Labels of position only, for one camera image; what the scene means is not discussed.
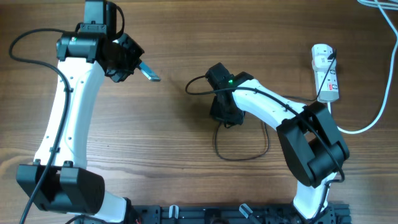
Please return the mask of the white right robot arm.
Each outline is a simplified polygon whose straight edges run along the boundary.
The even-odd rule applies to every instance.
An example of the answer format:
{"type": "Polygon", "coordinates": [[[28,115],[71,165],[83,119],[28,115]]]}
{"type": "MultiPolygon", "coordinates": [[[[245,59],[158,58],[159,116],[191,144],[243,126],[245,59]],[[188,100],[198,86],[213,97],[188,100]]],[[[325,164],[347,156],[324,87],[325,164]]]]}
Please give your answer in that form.
{"type": "Polygon", "coordinates": [[[290,101],[252,75],[233,75],[222,63],[205,73],[215,94],[211,115],[226,127],[253,114],[277,132],[287,167],[298,181],[294,209],[309,223],[321,219],[331,184],[343,182],[349,149],[326,106],[290,101]]]}

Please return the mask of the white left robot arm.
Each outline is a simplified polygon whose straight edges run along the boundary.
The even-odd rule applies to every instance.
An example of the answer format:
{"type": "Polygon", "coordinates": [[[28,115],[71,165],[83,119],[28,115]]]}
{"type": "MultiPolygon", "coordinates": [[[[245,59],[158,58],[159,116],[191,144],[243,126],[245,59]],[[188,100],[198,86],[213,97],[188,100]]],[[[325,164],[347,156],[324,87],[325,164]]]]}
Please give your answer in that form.
{"type": "Polygon", "coordinates": [[[127,198],[105,189],[102,176],[87,170],[86,144],[93,108],[106,77],[118,83],[139,69],[158,76],[141,60],[143,49],[116,27],[124,14],[110,1],[87,1],[83,22],[57,41],[55,99],[44,139],[31,165],[16,180],[39,210],[69,213],[75,221],[140,223],[127,198]]]}

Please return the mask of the white power strip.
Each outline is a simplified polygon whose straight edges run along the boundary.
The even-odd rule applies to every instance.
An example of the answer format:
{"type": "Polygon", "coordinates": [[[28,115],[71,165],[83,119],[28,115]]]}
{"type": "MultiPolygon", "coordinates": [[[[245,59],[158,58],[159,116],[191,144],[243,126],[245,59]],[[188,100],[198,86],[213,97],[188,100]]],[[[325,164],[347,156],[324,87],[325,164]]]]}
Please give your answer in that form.
{"type": "Polygon", "coordinates": [[[312,47],[312,68],[315,76],[316,100],[321,103],[338,100],[336,50],[327,44],[315,44],[312,47]]]}

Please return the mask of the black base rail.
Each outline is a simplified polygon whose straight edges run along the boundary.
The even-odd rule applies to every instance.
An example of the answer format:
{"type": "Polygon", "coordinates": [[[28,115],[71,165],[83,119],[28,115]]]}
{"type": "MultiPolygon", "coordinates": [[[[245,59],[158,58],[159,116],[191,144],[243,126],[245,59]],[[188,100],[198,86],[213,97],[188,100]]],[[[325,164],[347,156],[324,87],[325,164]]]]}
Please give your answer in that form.
{"type": "Polygon", "coordinates": [[[135,206],[131,223],[136,224],[211,224],[211,223],[319,223],[351,224],[348,204],[330,203],[316,220],[306,220],[291,204],[234,207],[179,207],[171,205],[135,206]]]}

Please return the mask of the light blue smartphone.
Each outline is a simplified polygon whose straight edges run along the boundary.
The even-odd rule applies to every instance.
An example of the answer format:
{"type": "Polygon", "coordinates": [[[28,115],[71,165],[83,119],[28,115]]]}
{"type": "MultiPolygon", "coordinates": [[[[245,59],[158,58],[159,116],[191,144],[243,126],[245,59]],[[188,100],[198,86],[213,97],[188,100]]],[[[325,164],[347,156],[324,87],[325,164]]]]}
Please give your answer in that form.
{"type": "Polygon", "coordinates": [[[138,65],[138,69],[151,81],[159,82],[161,78],[148,66],[144,61],[141,61],[138,65]]]}

